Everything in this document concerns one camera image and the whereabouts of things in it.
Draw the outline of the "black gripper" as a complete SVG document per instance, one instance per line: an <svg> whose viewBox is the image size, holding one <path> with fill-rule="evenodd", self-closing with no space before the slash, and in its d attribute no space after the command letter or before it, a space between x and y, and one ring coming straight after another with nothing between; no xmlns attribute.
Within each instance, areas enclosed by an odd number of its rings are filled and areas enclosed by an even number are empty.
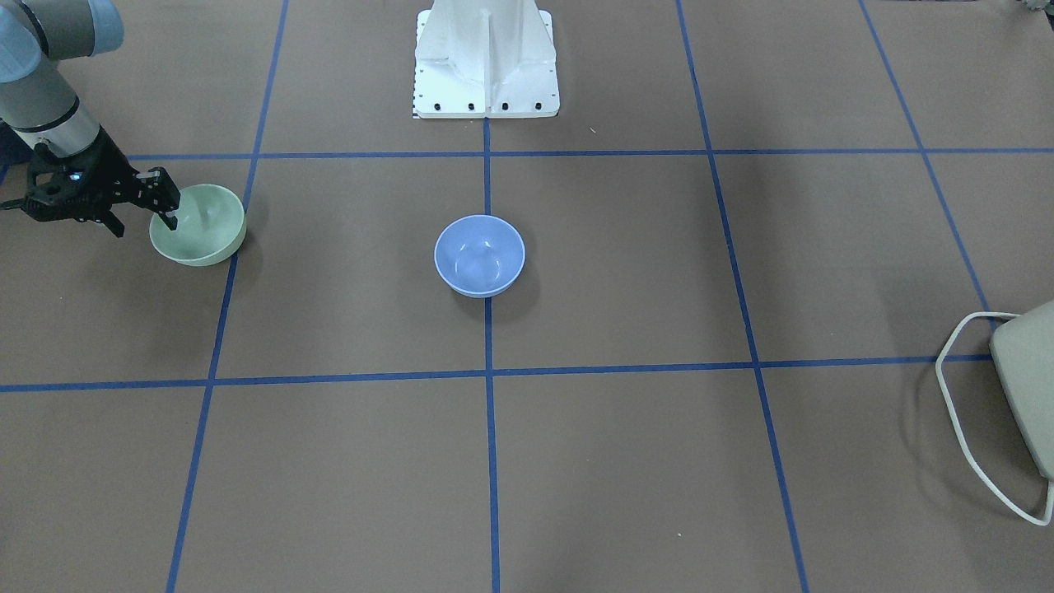
<svg viewBox="0 0 1054 593"><path fill-rule="evenodd" d="M105 129L87 149L57 156L44 142L33 147L22 211L37 222L77 219L99 222L117 239L126 226L113 206L131 203L170 231L178 228L180 187L163 166L138 172L129 164Z"/></svg>

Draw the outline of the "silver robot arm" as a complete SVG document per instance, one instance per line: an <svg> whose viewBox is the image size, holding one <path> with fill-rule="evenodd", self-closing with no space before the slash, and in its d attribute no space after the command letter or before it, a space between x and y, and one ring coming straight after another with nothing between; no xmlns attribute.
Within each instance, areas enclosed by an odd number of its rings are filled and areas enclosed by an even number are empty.
<svg viewBox="0 0 1054 593"><path fill-rule="evenodd" d="M178 226L180 189L161 166L140 172L82 104L60 61L119 50L124 23L112 1L4 1L1 115L30 147L26 190L7 200L37 222L75 219L124 235L113 206L131 203Z"/></svg>

